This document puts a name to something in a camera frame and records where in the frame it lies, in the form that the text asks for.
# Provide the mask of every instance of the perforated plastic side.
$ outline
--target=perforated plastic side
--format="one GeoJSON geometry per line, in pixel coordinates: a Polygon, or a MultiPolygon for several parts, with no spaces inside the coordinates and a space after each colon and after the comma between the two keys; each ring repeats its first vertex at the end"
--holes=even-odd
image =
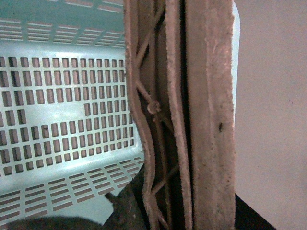
{"type": "Polygon", "coordinates": [[[122,0],[1,1],[0,40],[125,47],[122,0]]]}
{"type": "Polygon", "coordinates": [[[0,60],[0,178],[136,148],[120,52],[31,49],[0,60]]]}

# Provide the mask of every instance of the dusty plastic panel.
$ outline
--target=dusty plastic panel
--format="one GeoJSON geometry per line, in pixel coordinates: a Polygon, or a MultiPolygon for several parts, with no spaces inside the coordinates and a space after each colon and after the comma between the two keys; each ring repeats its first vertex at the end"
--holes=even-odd
{"type": "Polygon", "coordinates": [[[143,164],[122,1],[0,6],[0,229],[41,215],[104,223],[112,206],[103,195],[118,194],[143,164]]]}

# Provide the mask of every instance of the rectangular slot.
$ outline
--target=rectangular slot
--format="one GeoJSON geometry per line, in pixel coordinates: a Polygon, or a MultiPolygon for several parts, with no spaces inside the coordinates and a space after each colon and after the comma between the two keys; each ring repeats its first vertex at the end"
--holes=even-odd
{"type": "Polygon", "coordinates": [[[24,86],[32,86],[31,74],[29,71],[23,71],[24,86]]]}
{"type": "Polygon", "coordinates": [[[47,57],[43,57],[43,67],[50,67],[50,60],[47,57]]]}
{"type": "Polygon", "coordinates": [[[24,109],[17,110],[17,115],[18,115],[18,121],[19,121],[20,125],[27,123],[27,120],[25,118],[25,111],[24,111],[24,109]]]}
{"type": "Polygon", "coordinates": [[[97,90],[95,86],[91,87],[91,93],[92,93],[92,99],[93,100],[97,99],[97,90]]]}
{"type": "MultiPolygon", "coordinates": [[[[2,145],[6,145],[6,138],[5,138],[4,131],[1,131],[1,134],[2,134],[1,135],[2,136],[2,145]]],[[[18,135],[17,135],[17,130],[16,129],[10,129],[9,130],[9,135],[10,135],[11,144],[18,143],[18,135]]]]}
{"type": "Polygon", "coordinates": [[[120,115],[115,115],[115,125],[120,126],[120,115]]]}
{"type": "Polygon", "coordinates": [[[82,76],[82,84],[87,84],[88,83],[87,71],[82,70],[81,71],[81,76],[82,76]]]}
{"type": "Polygon", "coordinates": [[[52,85],[51,71],[45,71],[44,76],[45,76],[45,84],[52,85]]]}
{"type": "Polygon", "coordinates": [[[10,67],[17,67],[17,58],[9,57],[9,65],[10,67]]]}
{"type": "Polygon", "coordinates": [[[93,114],[97,115],[98,114],[98,103],[97,102],[92,103],[92,107],[93,107],[93,114]]]}
{"type": "Polygon", "coordinates": [[[78,143],[77,143],[77,137],[72,137],[71,138],[71,148],[74,150],[76,148],[78,148],[78,143]]]}
{"type": "Polygon", "coordinates": [[[110,60],[105,59],[105,67],[110,67],[110,60]]]}
{"type": "Polygon", "coordinates": [[[132,120],[132,115],[131,115],[131,113],[129,113],[128,118],[129,118],[129,124],[132,124],[132,123],[133,123],[133,120],[132,120]]]}
{"type": "Polygon", "coordinates": [[[12,167],[11,167],[11,166],[4,167],[4,168],[3,168],[3,171],[4,171],[4,175],[5,175],[5,176],[7,176],[7,175],[12,175],[12,173],[13,173],[12,167]]]}
{"type": "Polygon", "coordinates": [[[107,86],[107,87],[106,87],[106,97],[107,97],[107,98],[111,98],[111,97],[112,97],[111,86],[107,86]]]}
{"type": "Polygon", "coordinates": [[[63,197],[60,197],[60,198],[57,198],[57,199],[54,199],[51,201],[52,204],[55,204],[55,203],[58,203],[60,201],[63,201],[63,200],[67,200],[67,199],[70,199],[70,195],[65,195],[63,197]]]}
{"type": "Polygon", "coordinates": [[[24,158],[29,159],[32,158],[31,147],[30,145],[25,145],[24,149],[24,158]]]}
{"type": "Polygon", "coordinates": [[[117,76],[117,71],[116,70],[112,71],[112,75],[113,75],[113,82],[114,83],[118,82],[118,76],[117,76]]]}
{"type": "Polygon", "coordinates": [[[107,143],[107,132],[106,132],[106,131],[103,131],[103,132],[102,132],[102,141],[103,141],[104,143],[107,143]]]}
{"type": "Polygon", "coordinates": [[[52,210],[55,212],[55,211],[58,211],[60,209],[63,209],[63,208],[66,208],[66,207],[69,207],[72,205],[72,202],[67,202],[65,204],[62,204],[62,205],[59,205],[59,206],[56,206],[56,207],[53,207],[52,210]]]}
{"type": "Polygon", "coordinates": [[[51,154],[51,144],[50,141],[46,141],[44,142],[44,150],[45,150],[45,154],[51,154]]]}
{"type": "Polygon", "coordinates": [[[116,139],[120,140],[121,139],[121,131],[120,128],[116,129],[116,139]]]}
{"type": "Polygon", "coordinates": [[[86,150],[81,151],[81,157],[86,157],[86,150]]]}
{"type": "Polygon", "coordinates": [[[107,102],[107,112],[112,113],[113,112],[113,106],[112,106],[112,101],[107,102]]]}
{"type": "Polygon", "coordinates": [[[2,159],[2,164],[10,163],[10,154],[8,149],[2,149],[0,150],[1,153],[1,159],[2,159]]]}
{"type": "Polygon", "coordinates": [[[32,66],[33,67],[40,67],[40,65],[39,65],[39,58],[38,57],[33,57],[32,58],[32,66]]]}
{"type": "Polygon", "coordinates": [[[3,104],[4,107],[11,107],[12,106],[12,99],[10,91],[3,91],[2,92],[3,104]]]}
{"type": "Polygon", "coordinates": [[[72,90],[71,90],[71,88],[66,88],[65,92],[66,92],[66,101],[72,102],[72,90]]]}
{"type": "Polygon", "coordinates": [[[53,58],[52,59],[52,64],[53,64],[53,67],[59,67],[59,59],[58,58],[53,58]]]}
{"type": "Polygon", "coordinates": [[[61,152],[61,145],[59,143],[59,140],[53,141],[53,148],[54,148],[54,152],[61,152]]]}
{"type": "Polygon", "coordinates": [[[13,110],[5,111],[5,116],[8,126],[14,126],[16,124],[13,110]]]}
{"type": "Polygon", "coordinates": [[[38,132],[37,126],[31,127],[31,133],[32,133],[32,139],[33,140],[39,140],[39,132],[38,132]]]}
{"type": "Polygon", "coordinates": [[[69,67],[69,61],[68,58],[62,58],[63,67],[67,68],[69,67]]]}
{"type": "Polygon", "coordinates": [[[80,139],[80,147],[81,148],[85,147],[85,135],[81,135],[79,139],[80,139]]]}
{"type": "Polygon", "coordinates": [[[48,103],[54,103],[54,94],[52,89],[47,89],[47,101],[48,103]]]}
{"type": "Polygon", "coordinates": [[[94,129],[95,130],[99,129],[99,118],[98,117],[94,118],[94,129]]]}
{"type": "Polygon", "coordinates": [[[97,67],[102,67],[102,60],[101,59],[97,59],[97,67]]]}
{"type": "Polygon", "coordinates": [[[34,71],[34,82],[36,86],[42,86],[43,82],[42,82],[42,75],[40,73],[40,71],[34,71]]]}
{"type": "Polygon", "coordinates": [[[89,103],[84,104],[84,110],[85,110],[85,115],[90,116],[91,115],[91,106],[89,103]]]}
{"type": "Polygon", "coordinates": [[[37,96],[37,103],[38,104],[44,104],[45,103],[43,90],[36,90],[36,96],[37,96]]]}
{"type": "Polygon", "coordinates": [[[21,90],[14,91],[15,102],[17,106],[24,105],[23,93],[21,90]]]}
{"type": "Polygon", "coordinates": [[[70,161],[71,160],[71,155],[69,153],[64,154],[64,160],[65,161],[70,161]]]}
{"type": "Polygon", "coordinates": [[[59,135],[59,129],[57,123],[51,124],[51,133],[53,137],[57,137],[59,135]]]}
{"type": "Polygon", "coordinates": [[[98,75],[98,83],[104,83],[103,71],[102,70],[98,70],[97,75],[98,75]]]}
{"type": "Polygon", "coordinates": [[[124,85],[120,86],[120,96],[125,97],[126,96],[126,88],[124,85]]]}
{"type": "Polygon", "coordinates": [[[46,196],[43,195],[43,196],[40,196],[40,197],[31,199],[31,200],[27,200],[27,201],[25,202],[25,205],[29,205],[29,204],[32,204],[32,203],[35,203],[35,202],[38,202],[38,201],[41,201],[41,200],[45,200],[45,199],[46,199],[46,196]]]}
{"type": "Polygon", "coordinates": [[[62,77],[61,77],[61,72],[60,71],[54,71],[54,79],[56,85],[61,85],[62,84],[62,77]]]}
{"type": "Polygon", "coordinates": [[[112,60],[112,67],[117,67],[117,61],[116,60],[112,60]]]}
{"type": "Polygon", "coordinates": [[[86,67],[86,59],[84,59],[84,58],[80,59],[80,66],[86,67]]]}
{"type": "Polygon", "coordinates": [[[0,112],[0,127],[4,126],[4,122],[3,122],[3,117],[2,117],[2,112],[0,112]]]}
{"type": "Polygon", "coordinates": [[[114,188],[108,188],[108,189],[99,191],[98,194],[99,194],[99,195],[104,195],[104,194],[109,193],[109,192],[112,192],[112,191],[114,191],[114,188]]]}
{"type": "Polygon", "coordinates": [[[91,79],[91,84],[96,84],[95,71],[93,70],[90,71],[90,79],[91,79]]]}
{"type": "Polygon", "coordinates": [[[9,79],[5,71],[0,71],[0,86],[9,87],[9,79]]]}
{"type": "Polygon", "coordinates": [[[63,150],[64,150],[64,151],[69,150],[68,138],[64,138],[64,139],[62,140],[62,142],[63,142],[63,150]]]}
{"type": "Polygon", "coordinates": [[[4,57],[0,57],[0,67],[5,67],[5,59],[4,57]]]}
{"type": "Polygon", "coordinates": [[[21,153],[19,147],[12,148],[14,161],[21,161],[21,153]]]}
{"type": "Polygon", "coordinates": [[[110,83],[110,82],[111,82],[110,71],[106,70],[106,83],[110,83]]]}
{"type": "Polygon", "coordinates": [[[93,135],[92,134],[88,134],[87,135],[87,143],[89,146],[94,144],[94,140],[93,140],[93,135]]]}
{"type": "Polygon", "coordinates": [[[106,113],[106,103],[100,102],[100,113],[105,114],[106,113]]]}
{"type": "Polygon", "coordinates": [[[27,104],[28,105],[34,104],[34,96],[33,96],[33,91],[32,90],[26,90],[25,91],[25,97],[27,99],[27,104]]]}
{"type": "Polygon", "coordinates": [[[129,137],[133,137],[133,127],[129,127],[129,137]]]}
{"type": "Polygon", "coordinates": [[[105,89],[103,86],[99,86],[99,98],[100,99],[105,98],[105,89]]]}
{"type": "Polygon", "coordinates": [[[64,83],[65,85],[71,84],[71,73],[69,71],[64,71],[64,83]]]}
{"type": "Polygon", "coordinates": [[[91,119],[86,119],[86,130],[91,131],[92,130],[92,120],[91,119]]]}
{"type": "Polygon", "coordinates": [[[33,162],[27,162],[25,165],[26,165],[27,170],[34,169],[33,162]]]}
{"type": "Polygon", "coordinates": [[[126,100],[121,100],[121,110],[126,111],[126,100]]]}
{"type": "Polygon", "coordinates": [[[79,120],[79,121],[78,121],[78,130],[79,130],[79,133],[84,132],[83,120],[79,120]]]}
{"type": "Polygon", "coordinates": [[[119,97],[119,95],[118,95],[118,86],[117,85],[113,86],[113,93],[114,93],[114,97],[119,97]]]}
{"type": "Polygon", "coordinates": [[[127,128],[123,128],[123,138],[127,138],[127,137],[128,137],[127,128]]]}
{"type": "Polygon", "coordinates": [[[94,59],[89,59],[88,60],[88,65],[89,65],[89,67],[95,67],[94,59]]]}
{"type": "Polygon", "coordinates": [[[81,100],[81,90],[80,90],[80,88],[75,88],[75,99],[76,99],[76,101],[81,100]]]}
{"type": "Polygon", "coordinates": [[[106,128],[106,117],[101,117],[101,128],[106,128]]]}
{"type": "Polygon", "coordinates": [[[46,165],[47,165],[47,166],[53,165],[52,157],[46,158],[46,165]]]}
{"type": "Polygon", "coordinates": [[[101,143],[100,133],[95,133],[95,143],[96,145],[101,143]]]}
{"type": "Polygon", "coordinates": [[[63,89],[57,89],[57,100],[58,100],[58,102],[64,101],[63,89]]]}
{"type": "Polygon", "coordinates": [[[11,71],[12,84],[14,87],[20,86],[19,73],[17,71],[11,71]]]}
{"type": "Polygon", "coordinates": [[[87,195],[87,196],[85,196],[85,197],[82,197],[82,198],[77,199],[77,202],[80,203],[80,202],[86,201],[86,200],[91,199],[91,198],[94,198],[94,197],[95,197],[94,194],[87,195]]]}
{"type": "Polygon", "coordinates": [[[56,164],[60,164],[62,163],[62,156],[59,155],[59,156],[56,156],[56,164]]]}
{"type": "Polygon", "coordinates": [[[76,123],[74,121],[69,122],[69,128],[70,128],[71,134],[76,133],[76,123]]]}
{"type": "Polygon", "coordinates": [[[120,82],[125,82],[125,73],[123,70],[119,71],[119,81],[120,82]]]}
{"type": "Polygon", "coordinates": [[[114,130],[110,130],[110,141],[114,141],[114,130]]]}
{"type": "Polygon", "coordinates": [[[115,112],[119,112],[119,100],[114,101],[115,112]]]}
{"type": "Polygon", "coordinates": [[[68,131],[67,131],[67,124],[66,124],[66,122],[61,122],[60,126],[61,126],[61,134],[62,134],[62,136],[67,135],[68,131]]]}
{"type": "Polygon", "coordinates": [[[42,148],[40,146],[40,143],[34,144],[34,154],[36,157],[42,156],[42,148]]]}
{"type": "Polygon", "coordinates": [[[119,60],[118,63],[119,63],[119,65],[118,65],[119,67],[124,67],[124,60],[119,60]]]}
{"type": "Polygon", "coordinates": [[[89,99],[90,99],[90,95],[89,95],[88,87],[83,87],[83,100],[89,100],[89,99]]]}
{"type": "Polygon", "coordinates": [[[109,116],[109,127],[113,127],[114,123],[113,123],[113,116],[109,116]]]}
{"type": "Polygon", "coordinates": [[[76,58],[72,58],[71,59],[71,66],[72,67],[78,67],[78,59],[76,59],[76,58]]]}
{"type": "Polygon", "coordinates": [[[31,211],[34,211],[34,210],[37,210],[37,209],[40,209],[42,207],[46,207],[47,206],[47,203],[42,203],[42,204],[39,204],[39,205],[35,205],[35,206],[32,206],[32,207],[28,207],[25,209],[25,212],[31,212],[31,211]]]}
{"type": "Polygon", "coordinates": [[[74,71],[72,72],[72,78],[73,78],[73,83],[74,83],[75,85],[80,84],[79,72],[78,72],[78,71],[74,70],[74,71]]]}

